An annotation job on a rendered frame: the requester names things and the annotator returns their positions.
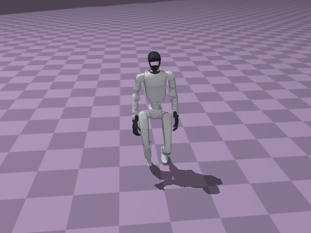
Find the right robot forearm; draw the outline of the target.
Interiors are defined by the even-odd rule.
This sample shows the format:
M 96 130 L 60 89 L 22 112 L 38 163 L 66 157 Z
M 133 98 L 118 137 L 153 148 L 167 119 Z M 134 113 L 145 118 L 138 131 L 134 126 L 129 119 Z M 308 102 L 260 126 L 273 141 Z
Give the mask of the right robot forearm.
M 132 120 L 135 120 L 135 115 L 138 115 L 138 102 L 135 102 L 134 94 L 131 97 L 131 105 L 132 105 Z

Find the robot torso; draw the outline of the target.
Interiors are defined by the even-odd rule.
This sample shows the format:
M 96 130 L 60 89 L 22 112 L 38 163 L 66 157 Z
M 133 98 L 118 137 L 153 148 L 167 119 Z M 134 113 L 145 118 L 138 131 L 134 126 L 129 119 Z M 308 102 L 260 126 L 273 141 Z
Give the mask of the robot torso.
M 166 95 L 167 76 L 165 70 L 158 69 L 158 74 L 152 74 L 152 70 L 144 72 L 145 93 L 151 105 L 148 106 L 148 118 L 161 119 L 162 107 L 160 102 Z

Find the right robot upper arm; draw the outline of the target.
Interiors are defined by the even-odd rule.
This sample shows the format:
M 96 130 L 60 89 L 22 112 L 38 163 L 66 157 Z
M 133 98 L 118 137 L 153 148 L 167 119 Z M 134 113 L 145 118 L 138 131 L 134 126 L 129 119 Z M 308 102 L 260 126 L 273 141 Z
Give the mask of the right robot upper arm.
M 140 91 L 141 83 L 144 81 L 144 76 L 145 74 L 141 73 L 135 77 L 135 82 L 133 86 L 133 94 L 135 95 L 135 101 L 140 100 L 140 95 L 138 93 Z

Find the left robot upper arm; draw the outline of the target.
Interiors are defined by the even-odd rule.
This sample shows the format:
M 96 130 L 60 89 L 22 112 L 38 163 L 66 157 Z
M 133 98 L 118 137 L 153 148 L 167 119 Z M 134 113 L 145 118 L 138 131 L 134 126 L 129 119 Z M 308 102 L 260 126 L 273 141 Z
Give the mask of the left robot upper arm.
M 166 73 L 168 83 L 169 83 L 169 87 L 170 87 L 169 97 L 175 98 L 175 91 L 176 91 L 175 76 L 174 76 L 173 72 L 171 72 L 171 71 L 165 71 L 165 73 Z

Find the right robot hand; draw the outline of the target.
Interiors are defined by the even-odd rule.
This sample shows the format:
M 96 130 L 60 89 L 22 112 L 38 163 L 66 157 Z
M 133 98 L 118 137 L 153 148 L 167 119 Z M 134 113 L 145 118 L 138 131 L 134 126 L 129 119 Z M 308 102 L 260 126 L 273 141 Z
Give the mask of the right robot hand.
M 141 134 L 138 133 L 138 130 L 141 131 L 141 129 L 138 127 L 138 115 L 135 115 L 135 120 L 133 121 L 133 134 L 140 136 Z

